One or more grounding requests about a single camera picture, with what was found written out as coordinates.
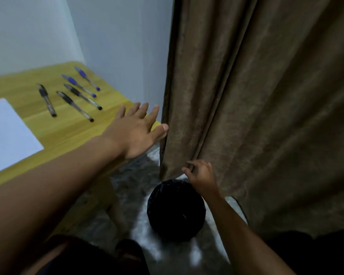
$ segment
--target hand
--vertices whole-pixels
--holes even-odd
[[[188,163],[196,167],[196,174],[193,174],[188,168],[182,168],[182,171],[188,177],[197,193],[199,193],[204,199],[210,197],[219,198],[220,193],[214,180],[212,165],[201,159],[188,161]]]
[[[156,141],[168,131],[168,125],[158,125],[152,132],[159,106],[155,106],[147,117],[148,103],[140,107],[135,103],[125,115],[125,106],[121,106],[115,120],[105,129],[101,137],[111,140],[125,159],[135,158],[146,152]]]

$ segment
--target person's left hand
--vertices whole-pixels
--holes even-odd
[[[125,106],[121,106],[115,120],[105,129],[101,137],[111,140],[111,144],[125,159],[131,159],[146,152],[156,143],[168,131],[168,124],[158,125],[152,132],[150,131],[156,121],[159,106],[155,106],[148,116],[146,116],[148,103],[144,103],[141,107],[140,102],[134,103],[126,115],[125,110]]]

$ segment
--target black plastic bag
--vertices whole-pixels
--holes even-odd
[[[162,182],[148,200],[150,225],[165,240],[189,241],[201,230],[205,212],[202,197],[182,180]]]

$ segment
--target dark slipper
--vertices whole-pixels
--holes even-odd
[[[150,274],[143,250],[136,241],[123,239],[116,245],[115,251],[124,274]]]

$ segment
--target curtain fold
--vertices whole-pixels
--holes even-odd
[[[175,0],[162,180],[210,161],[262,236],[344,228],[344,0]]]

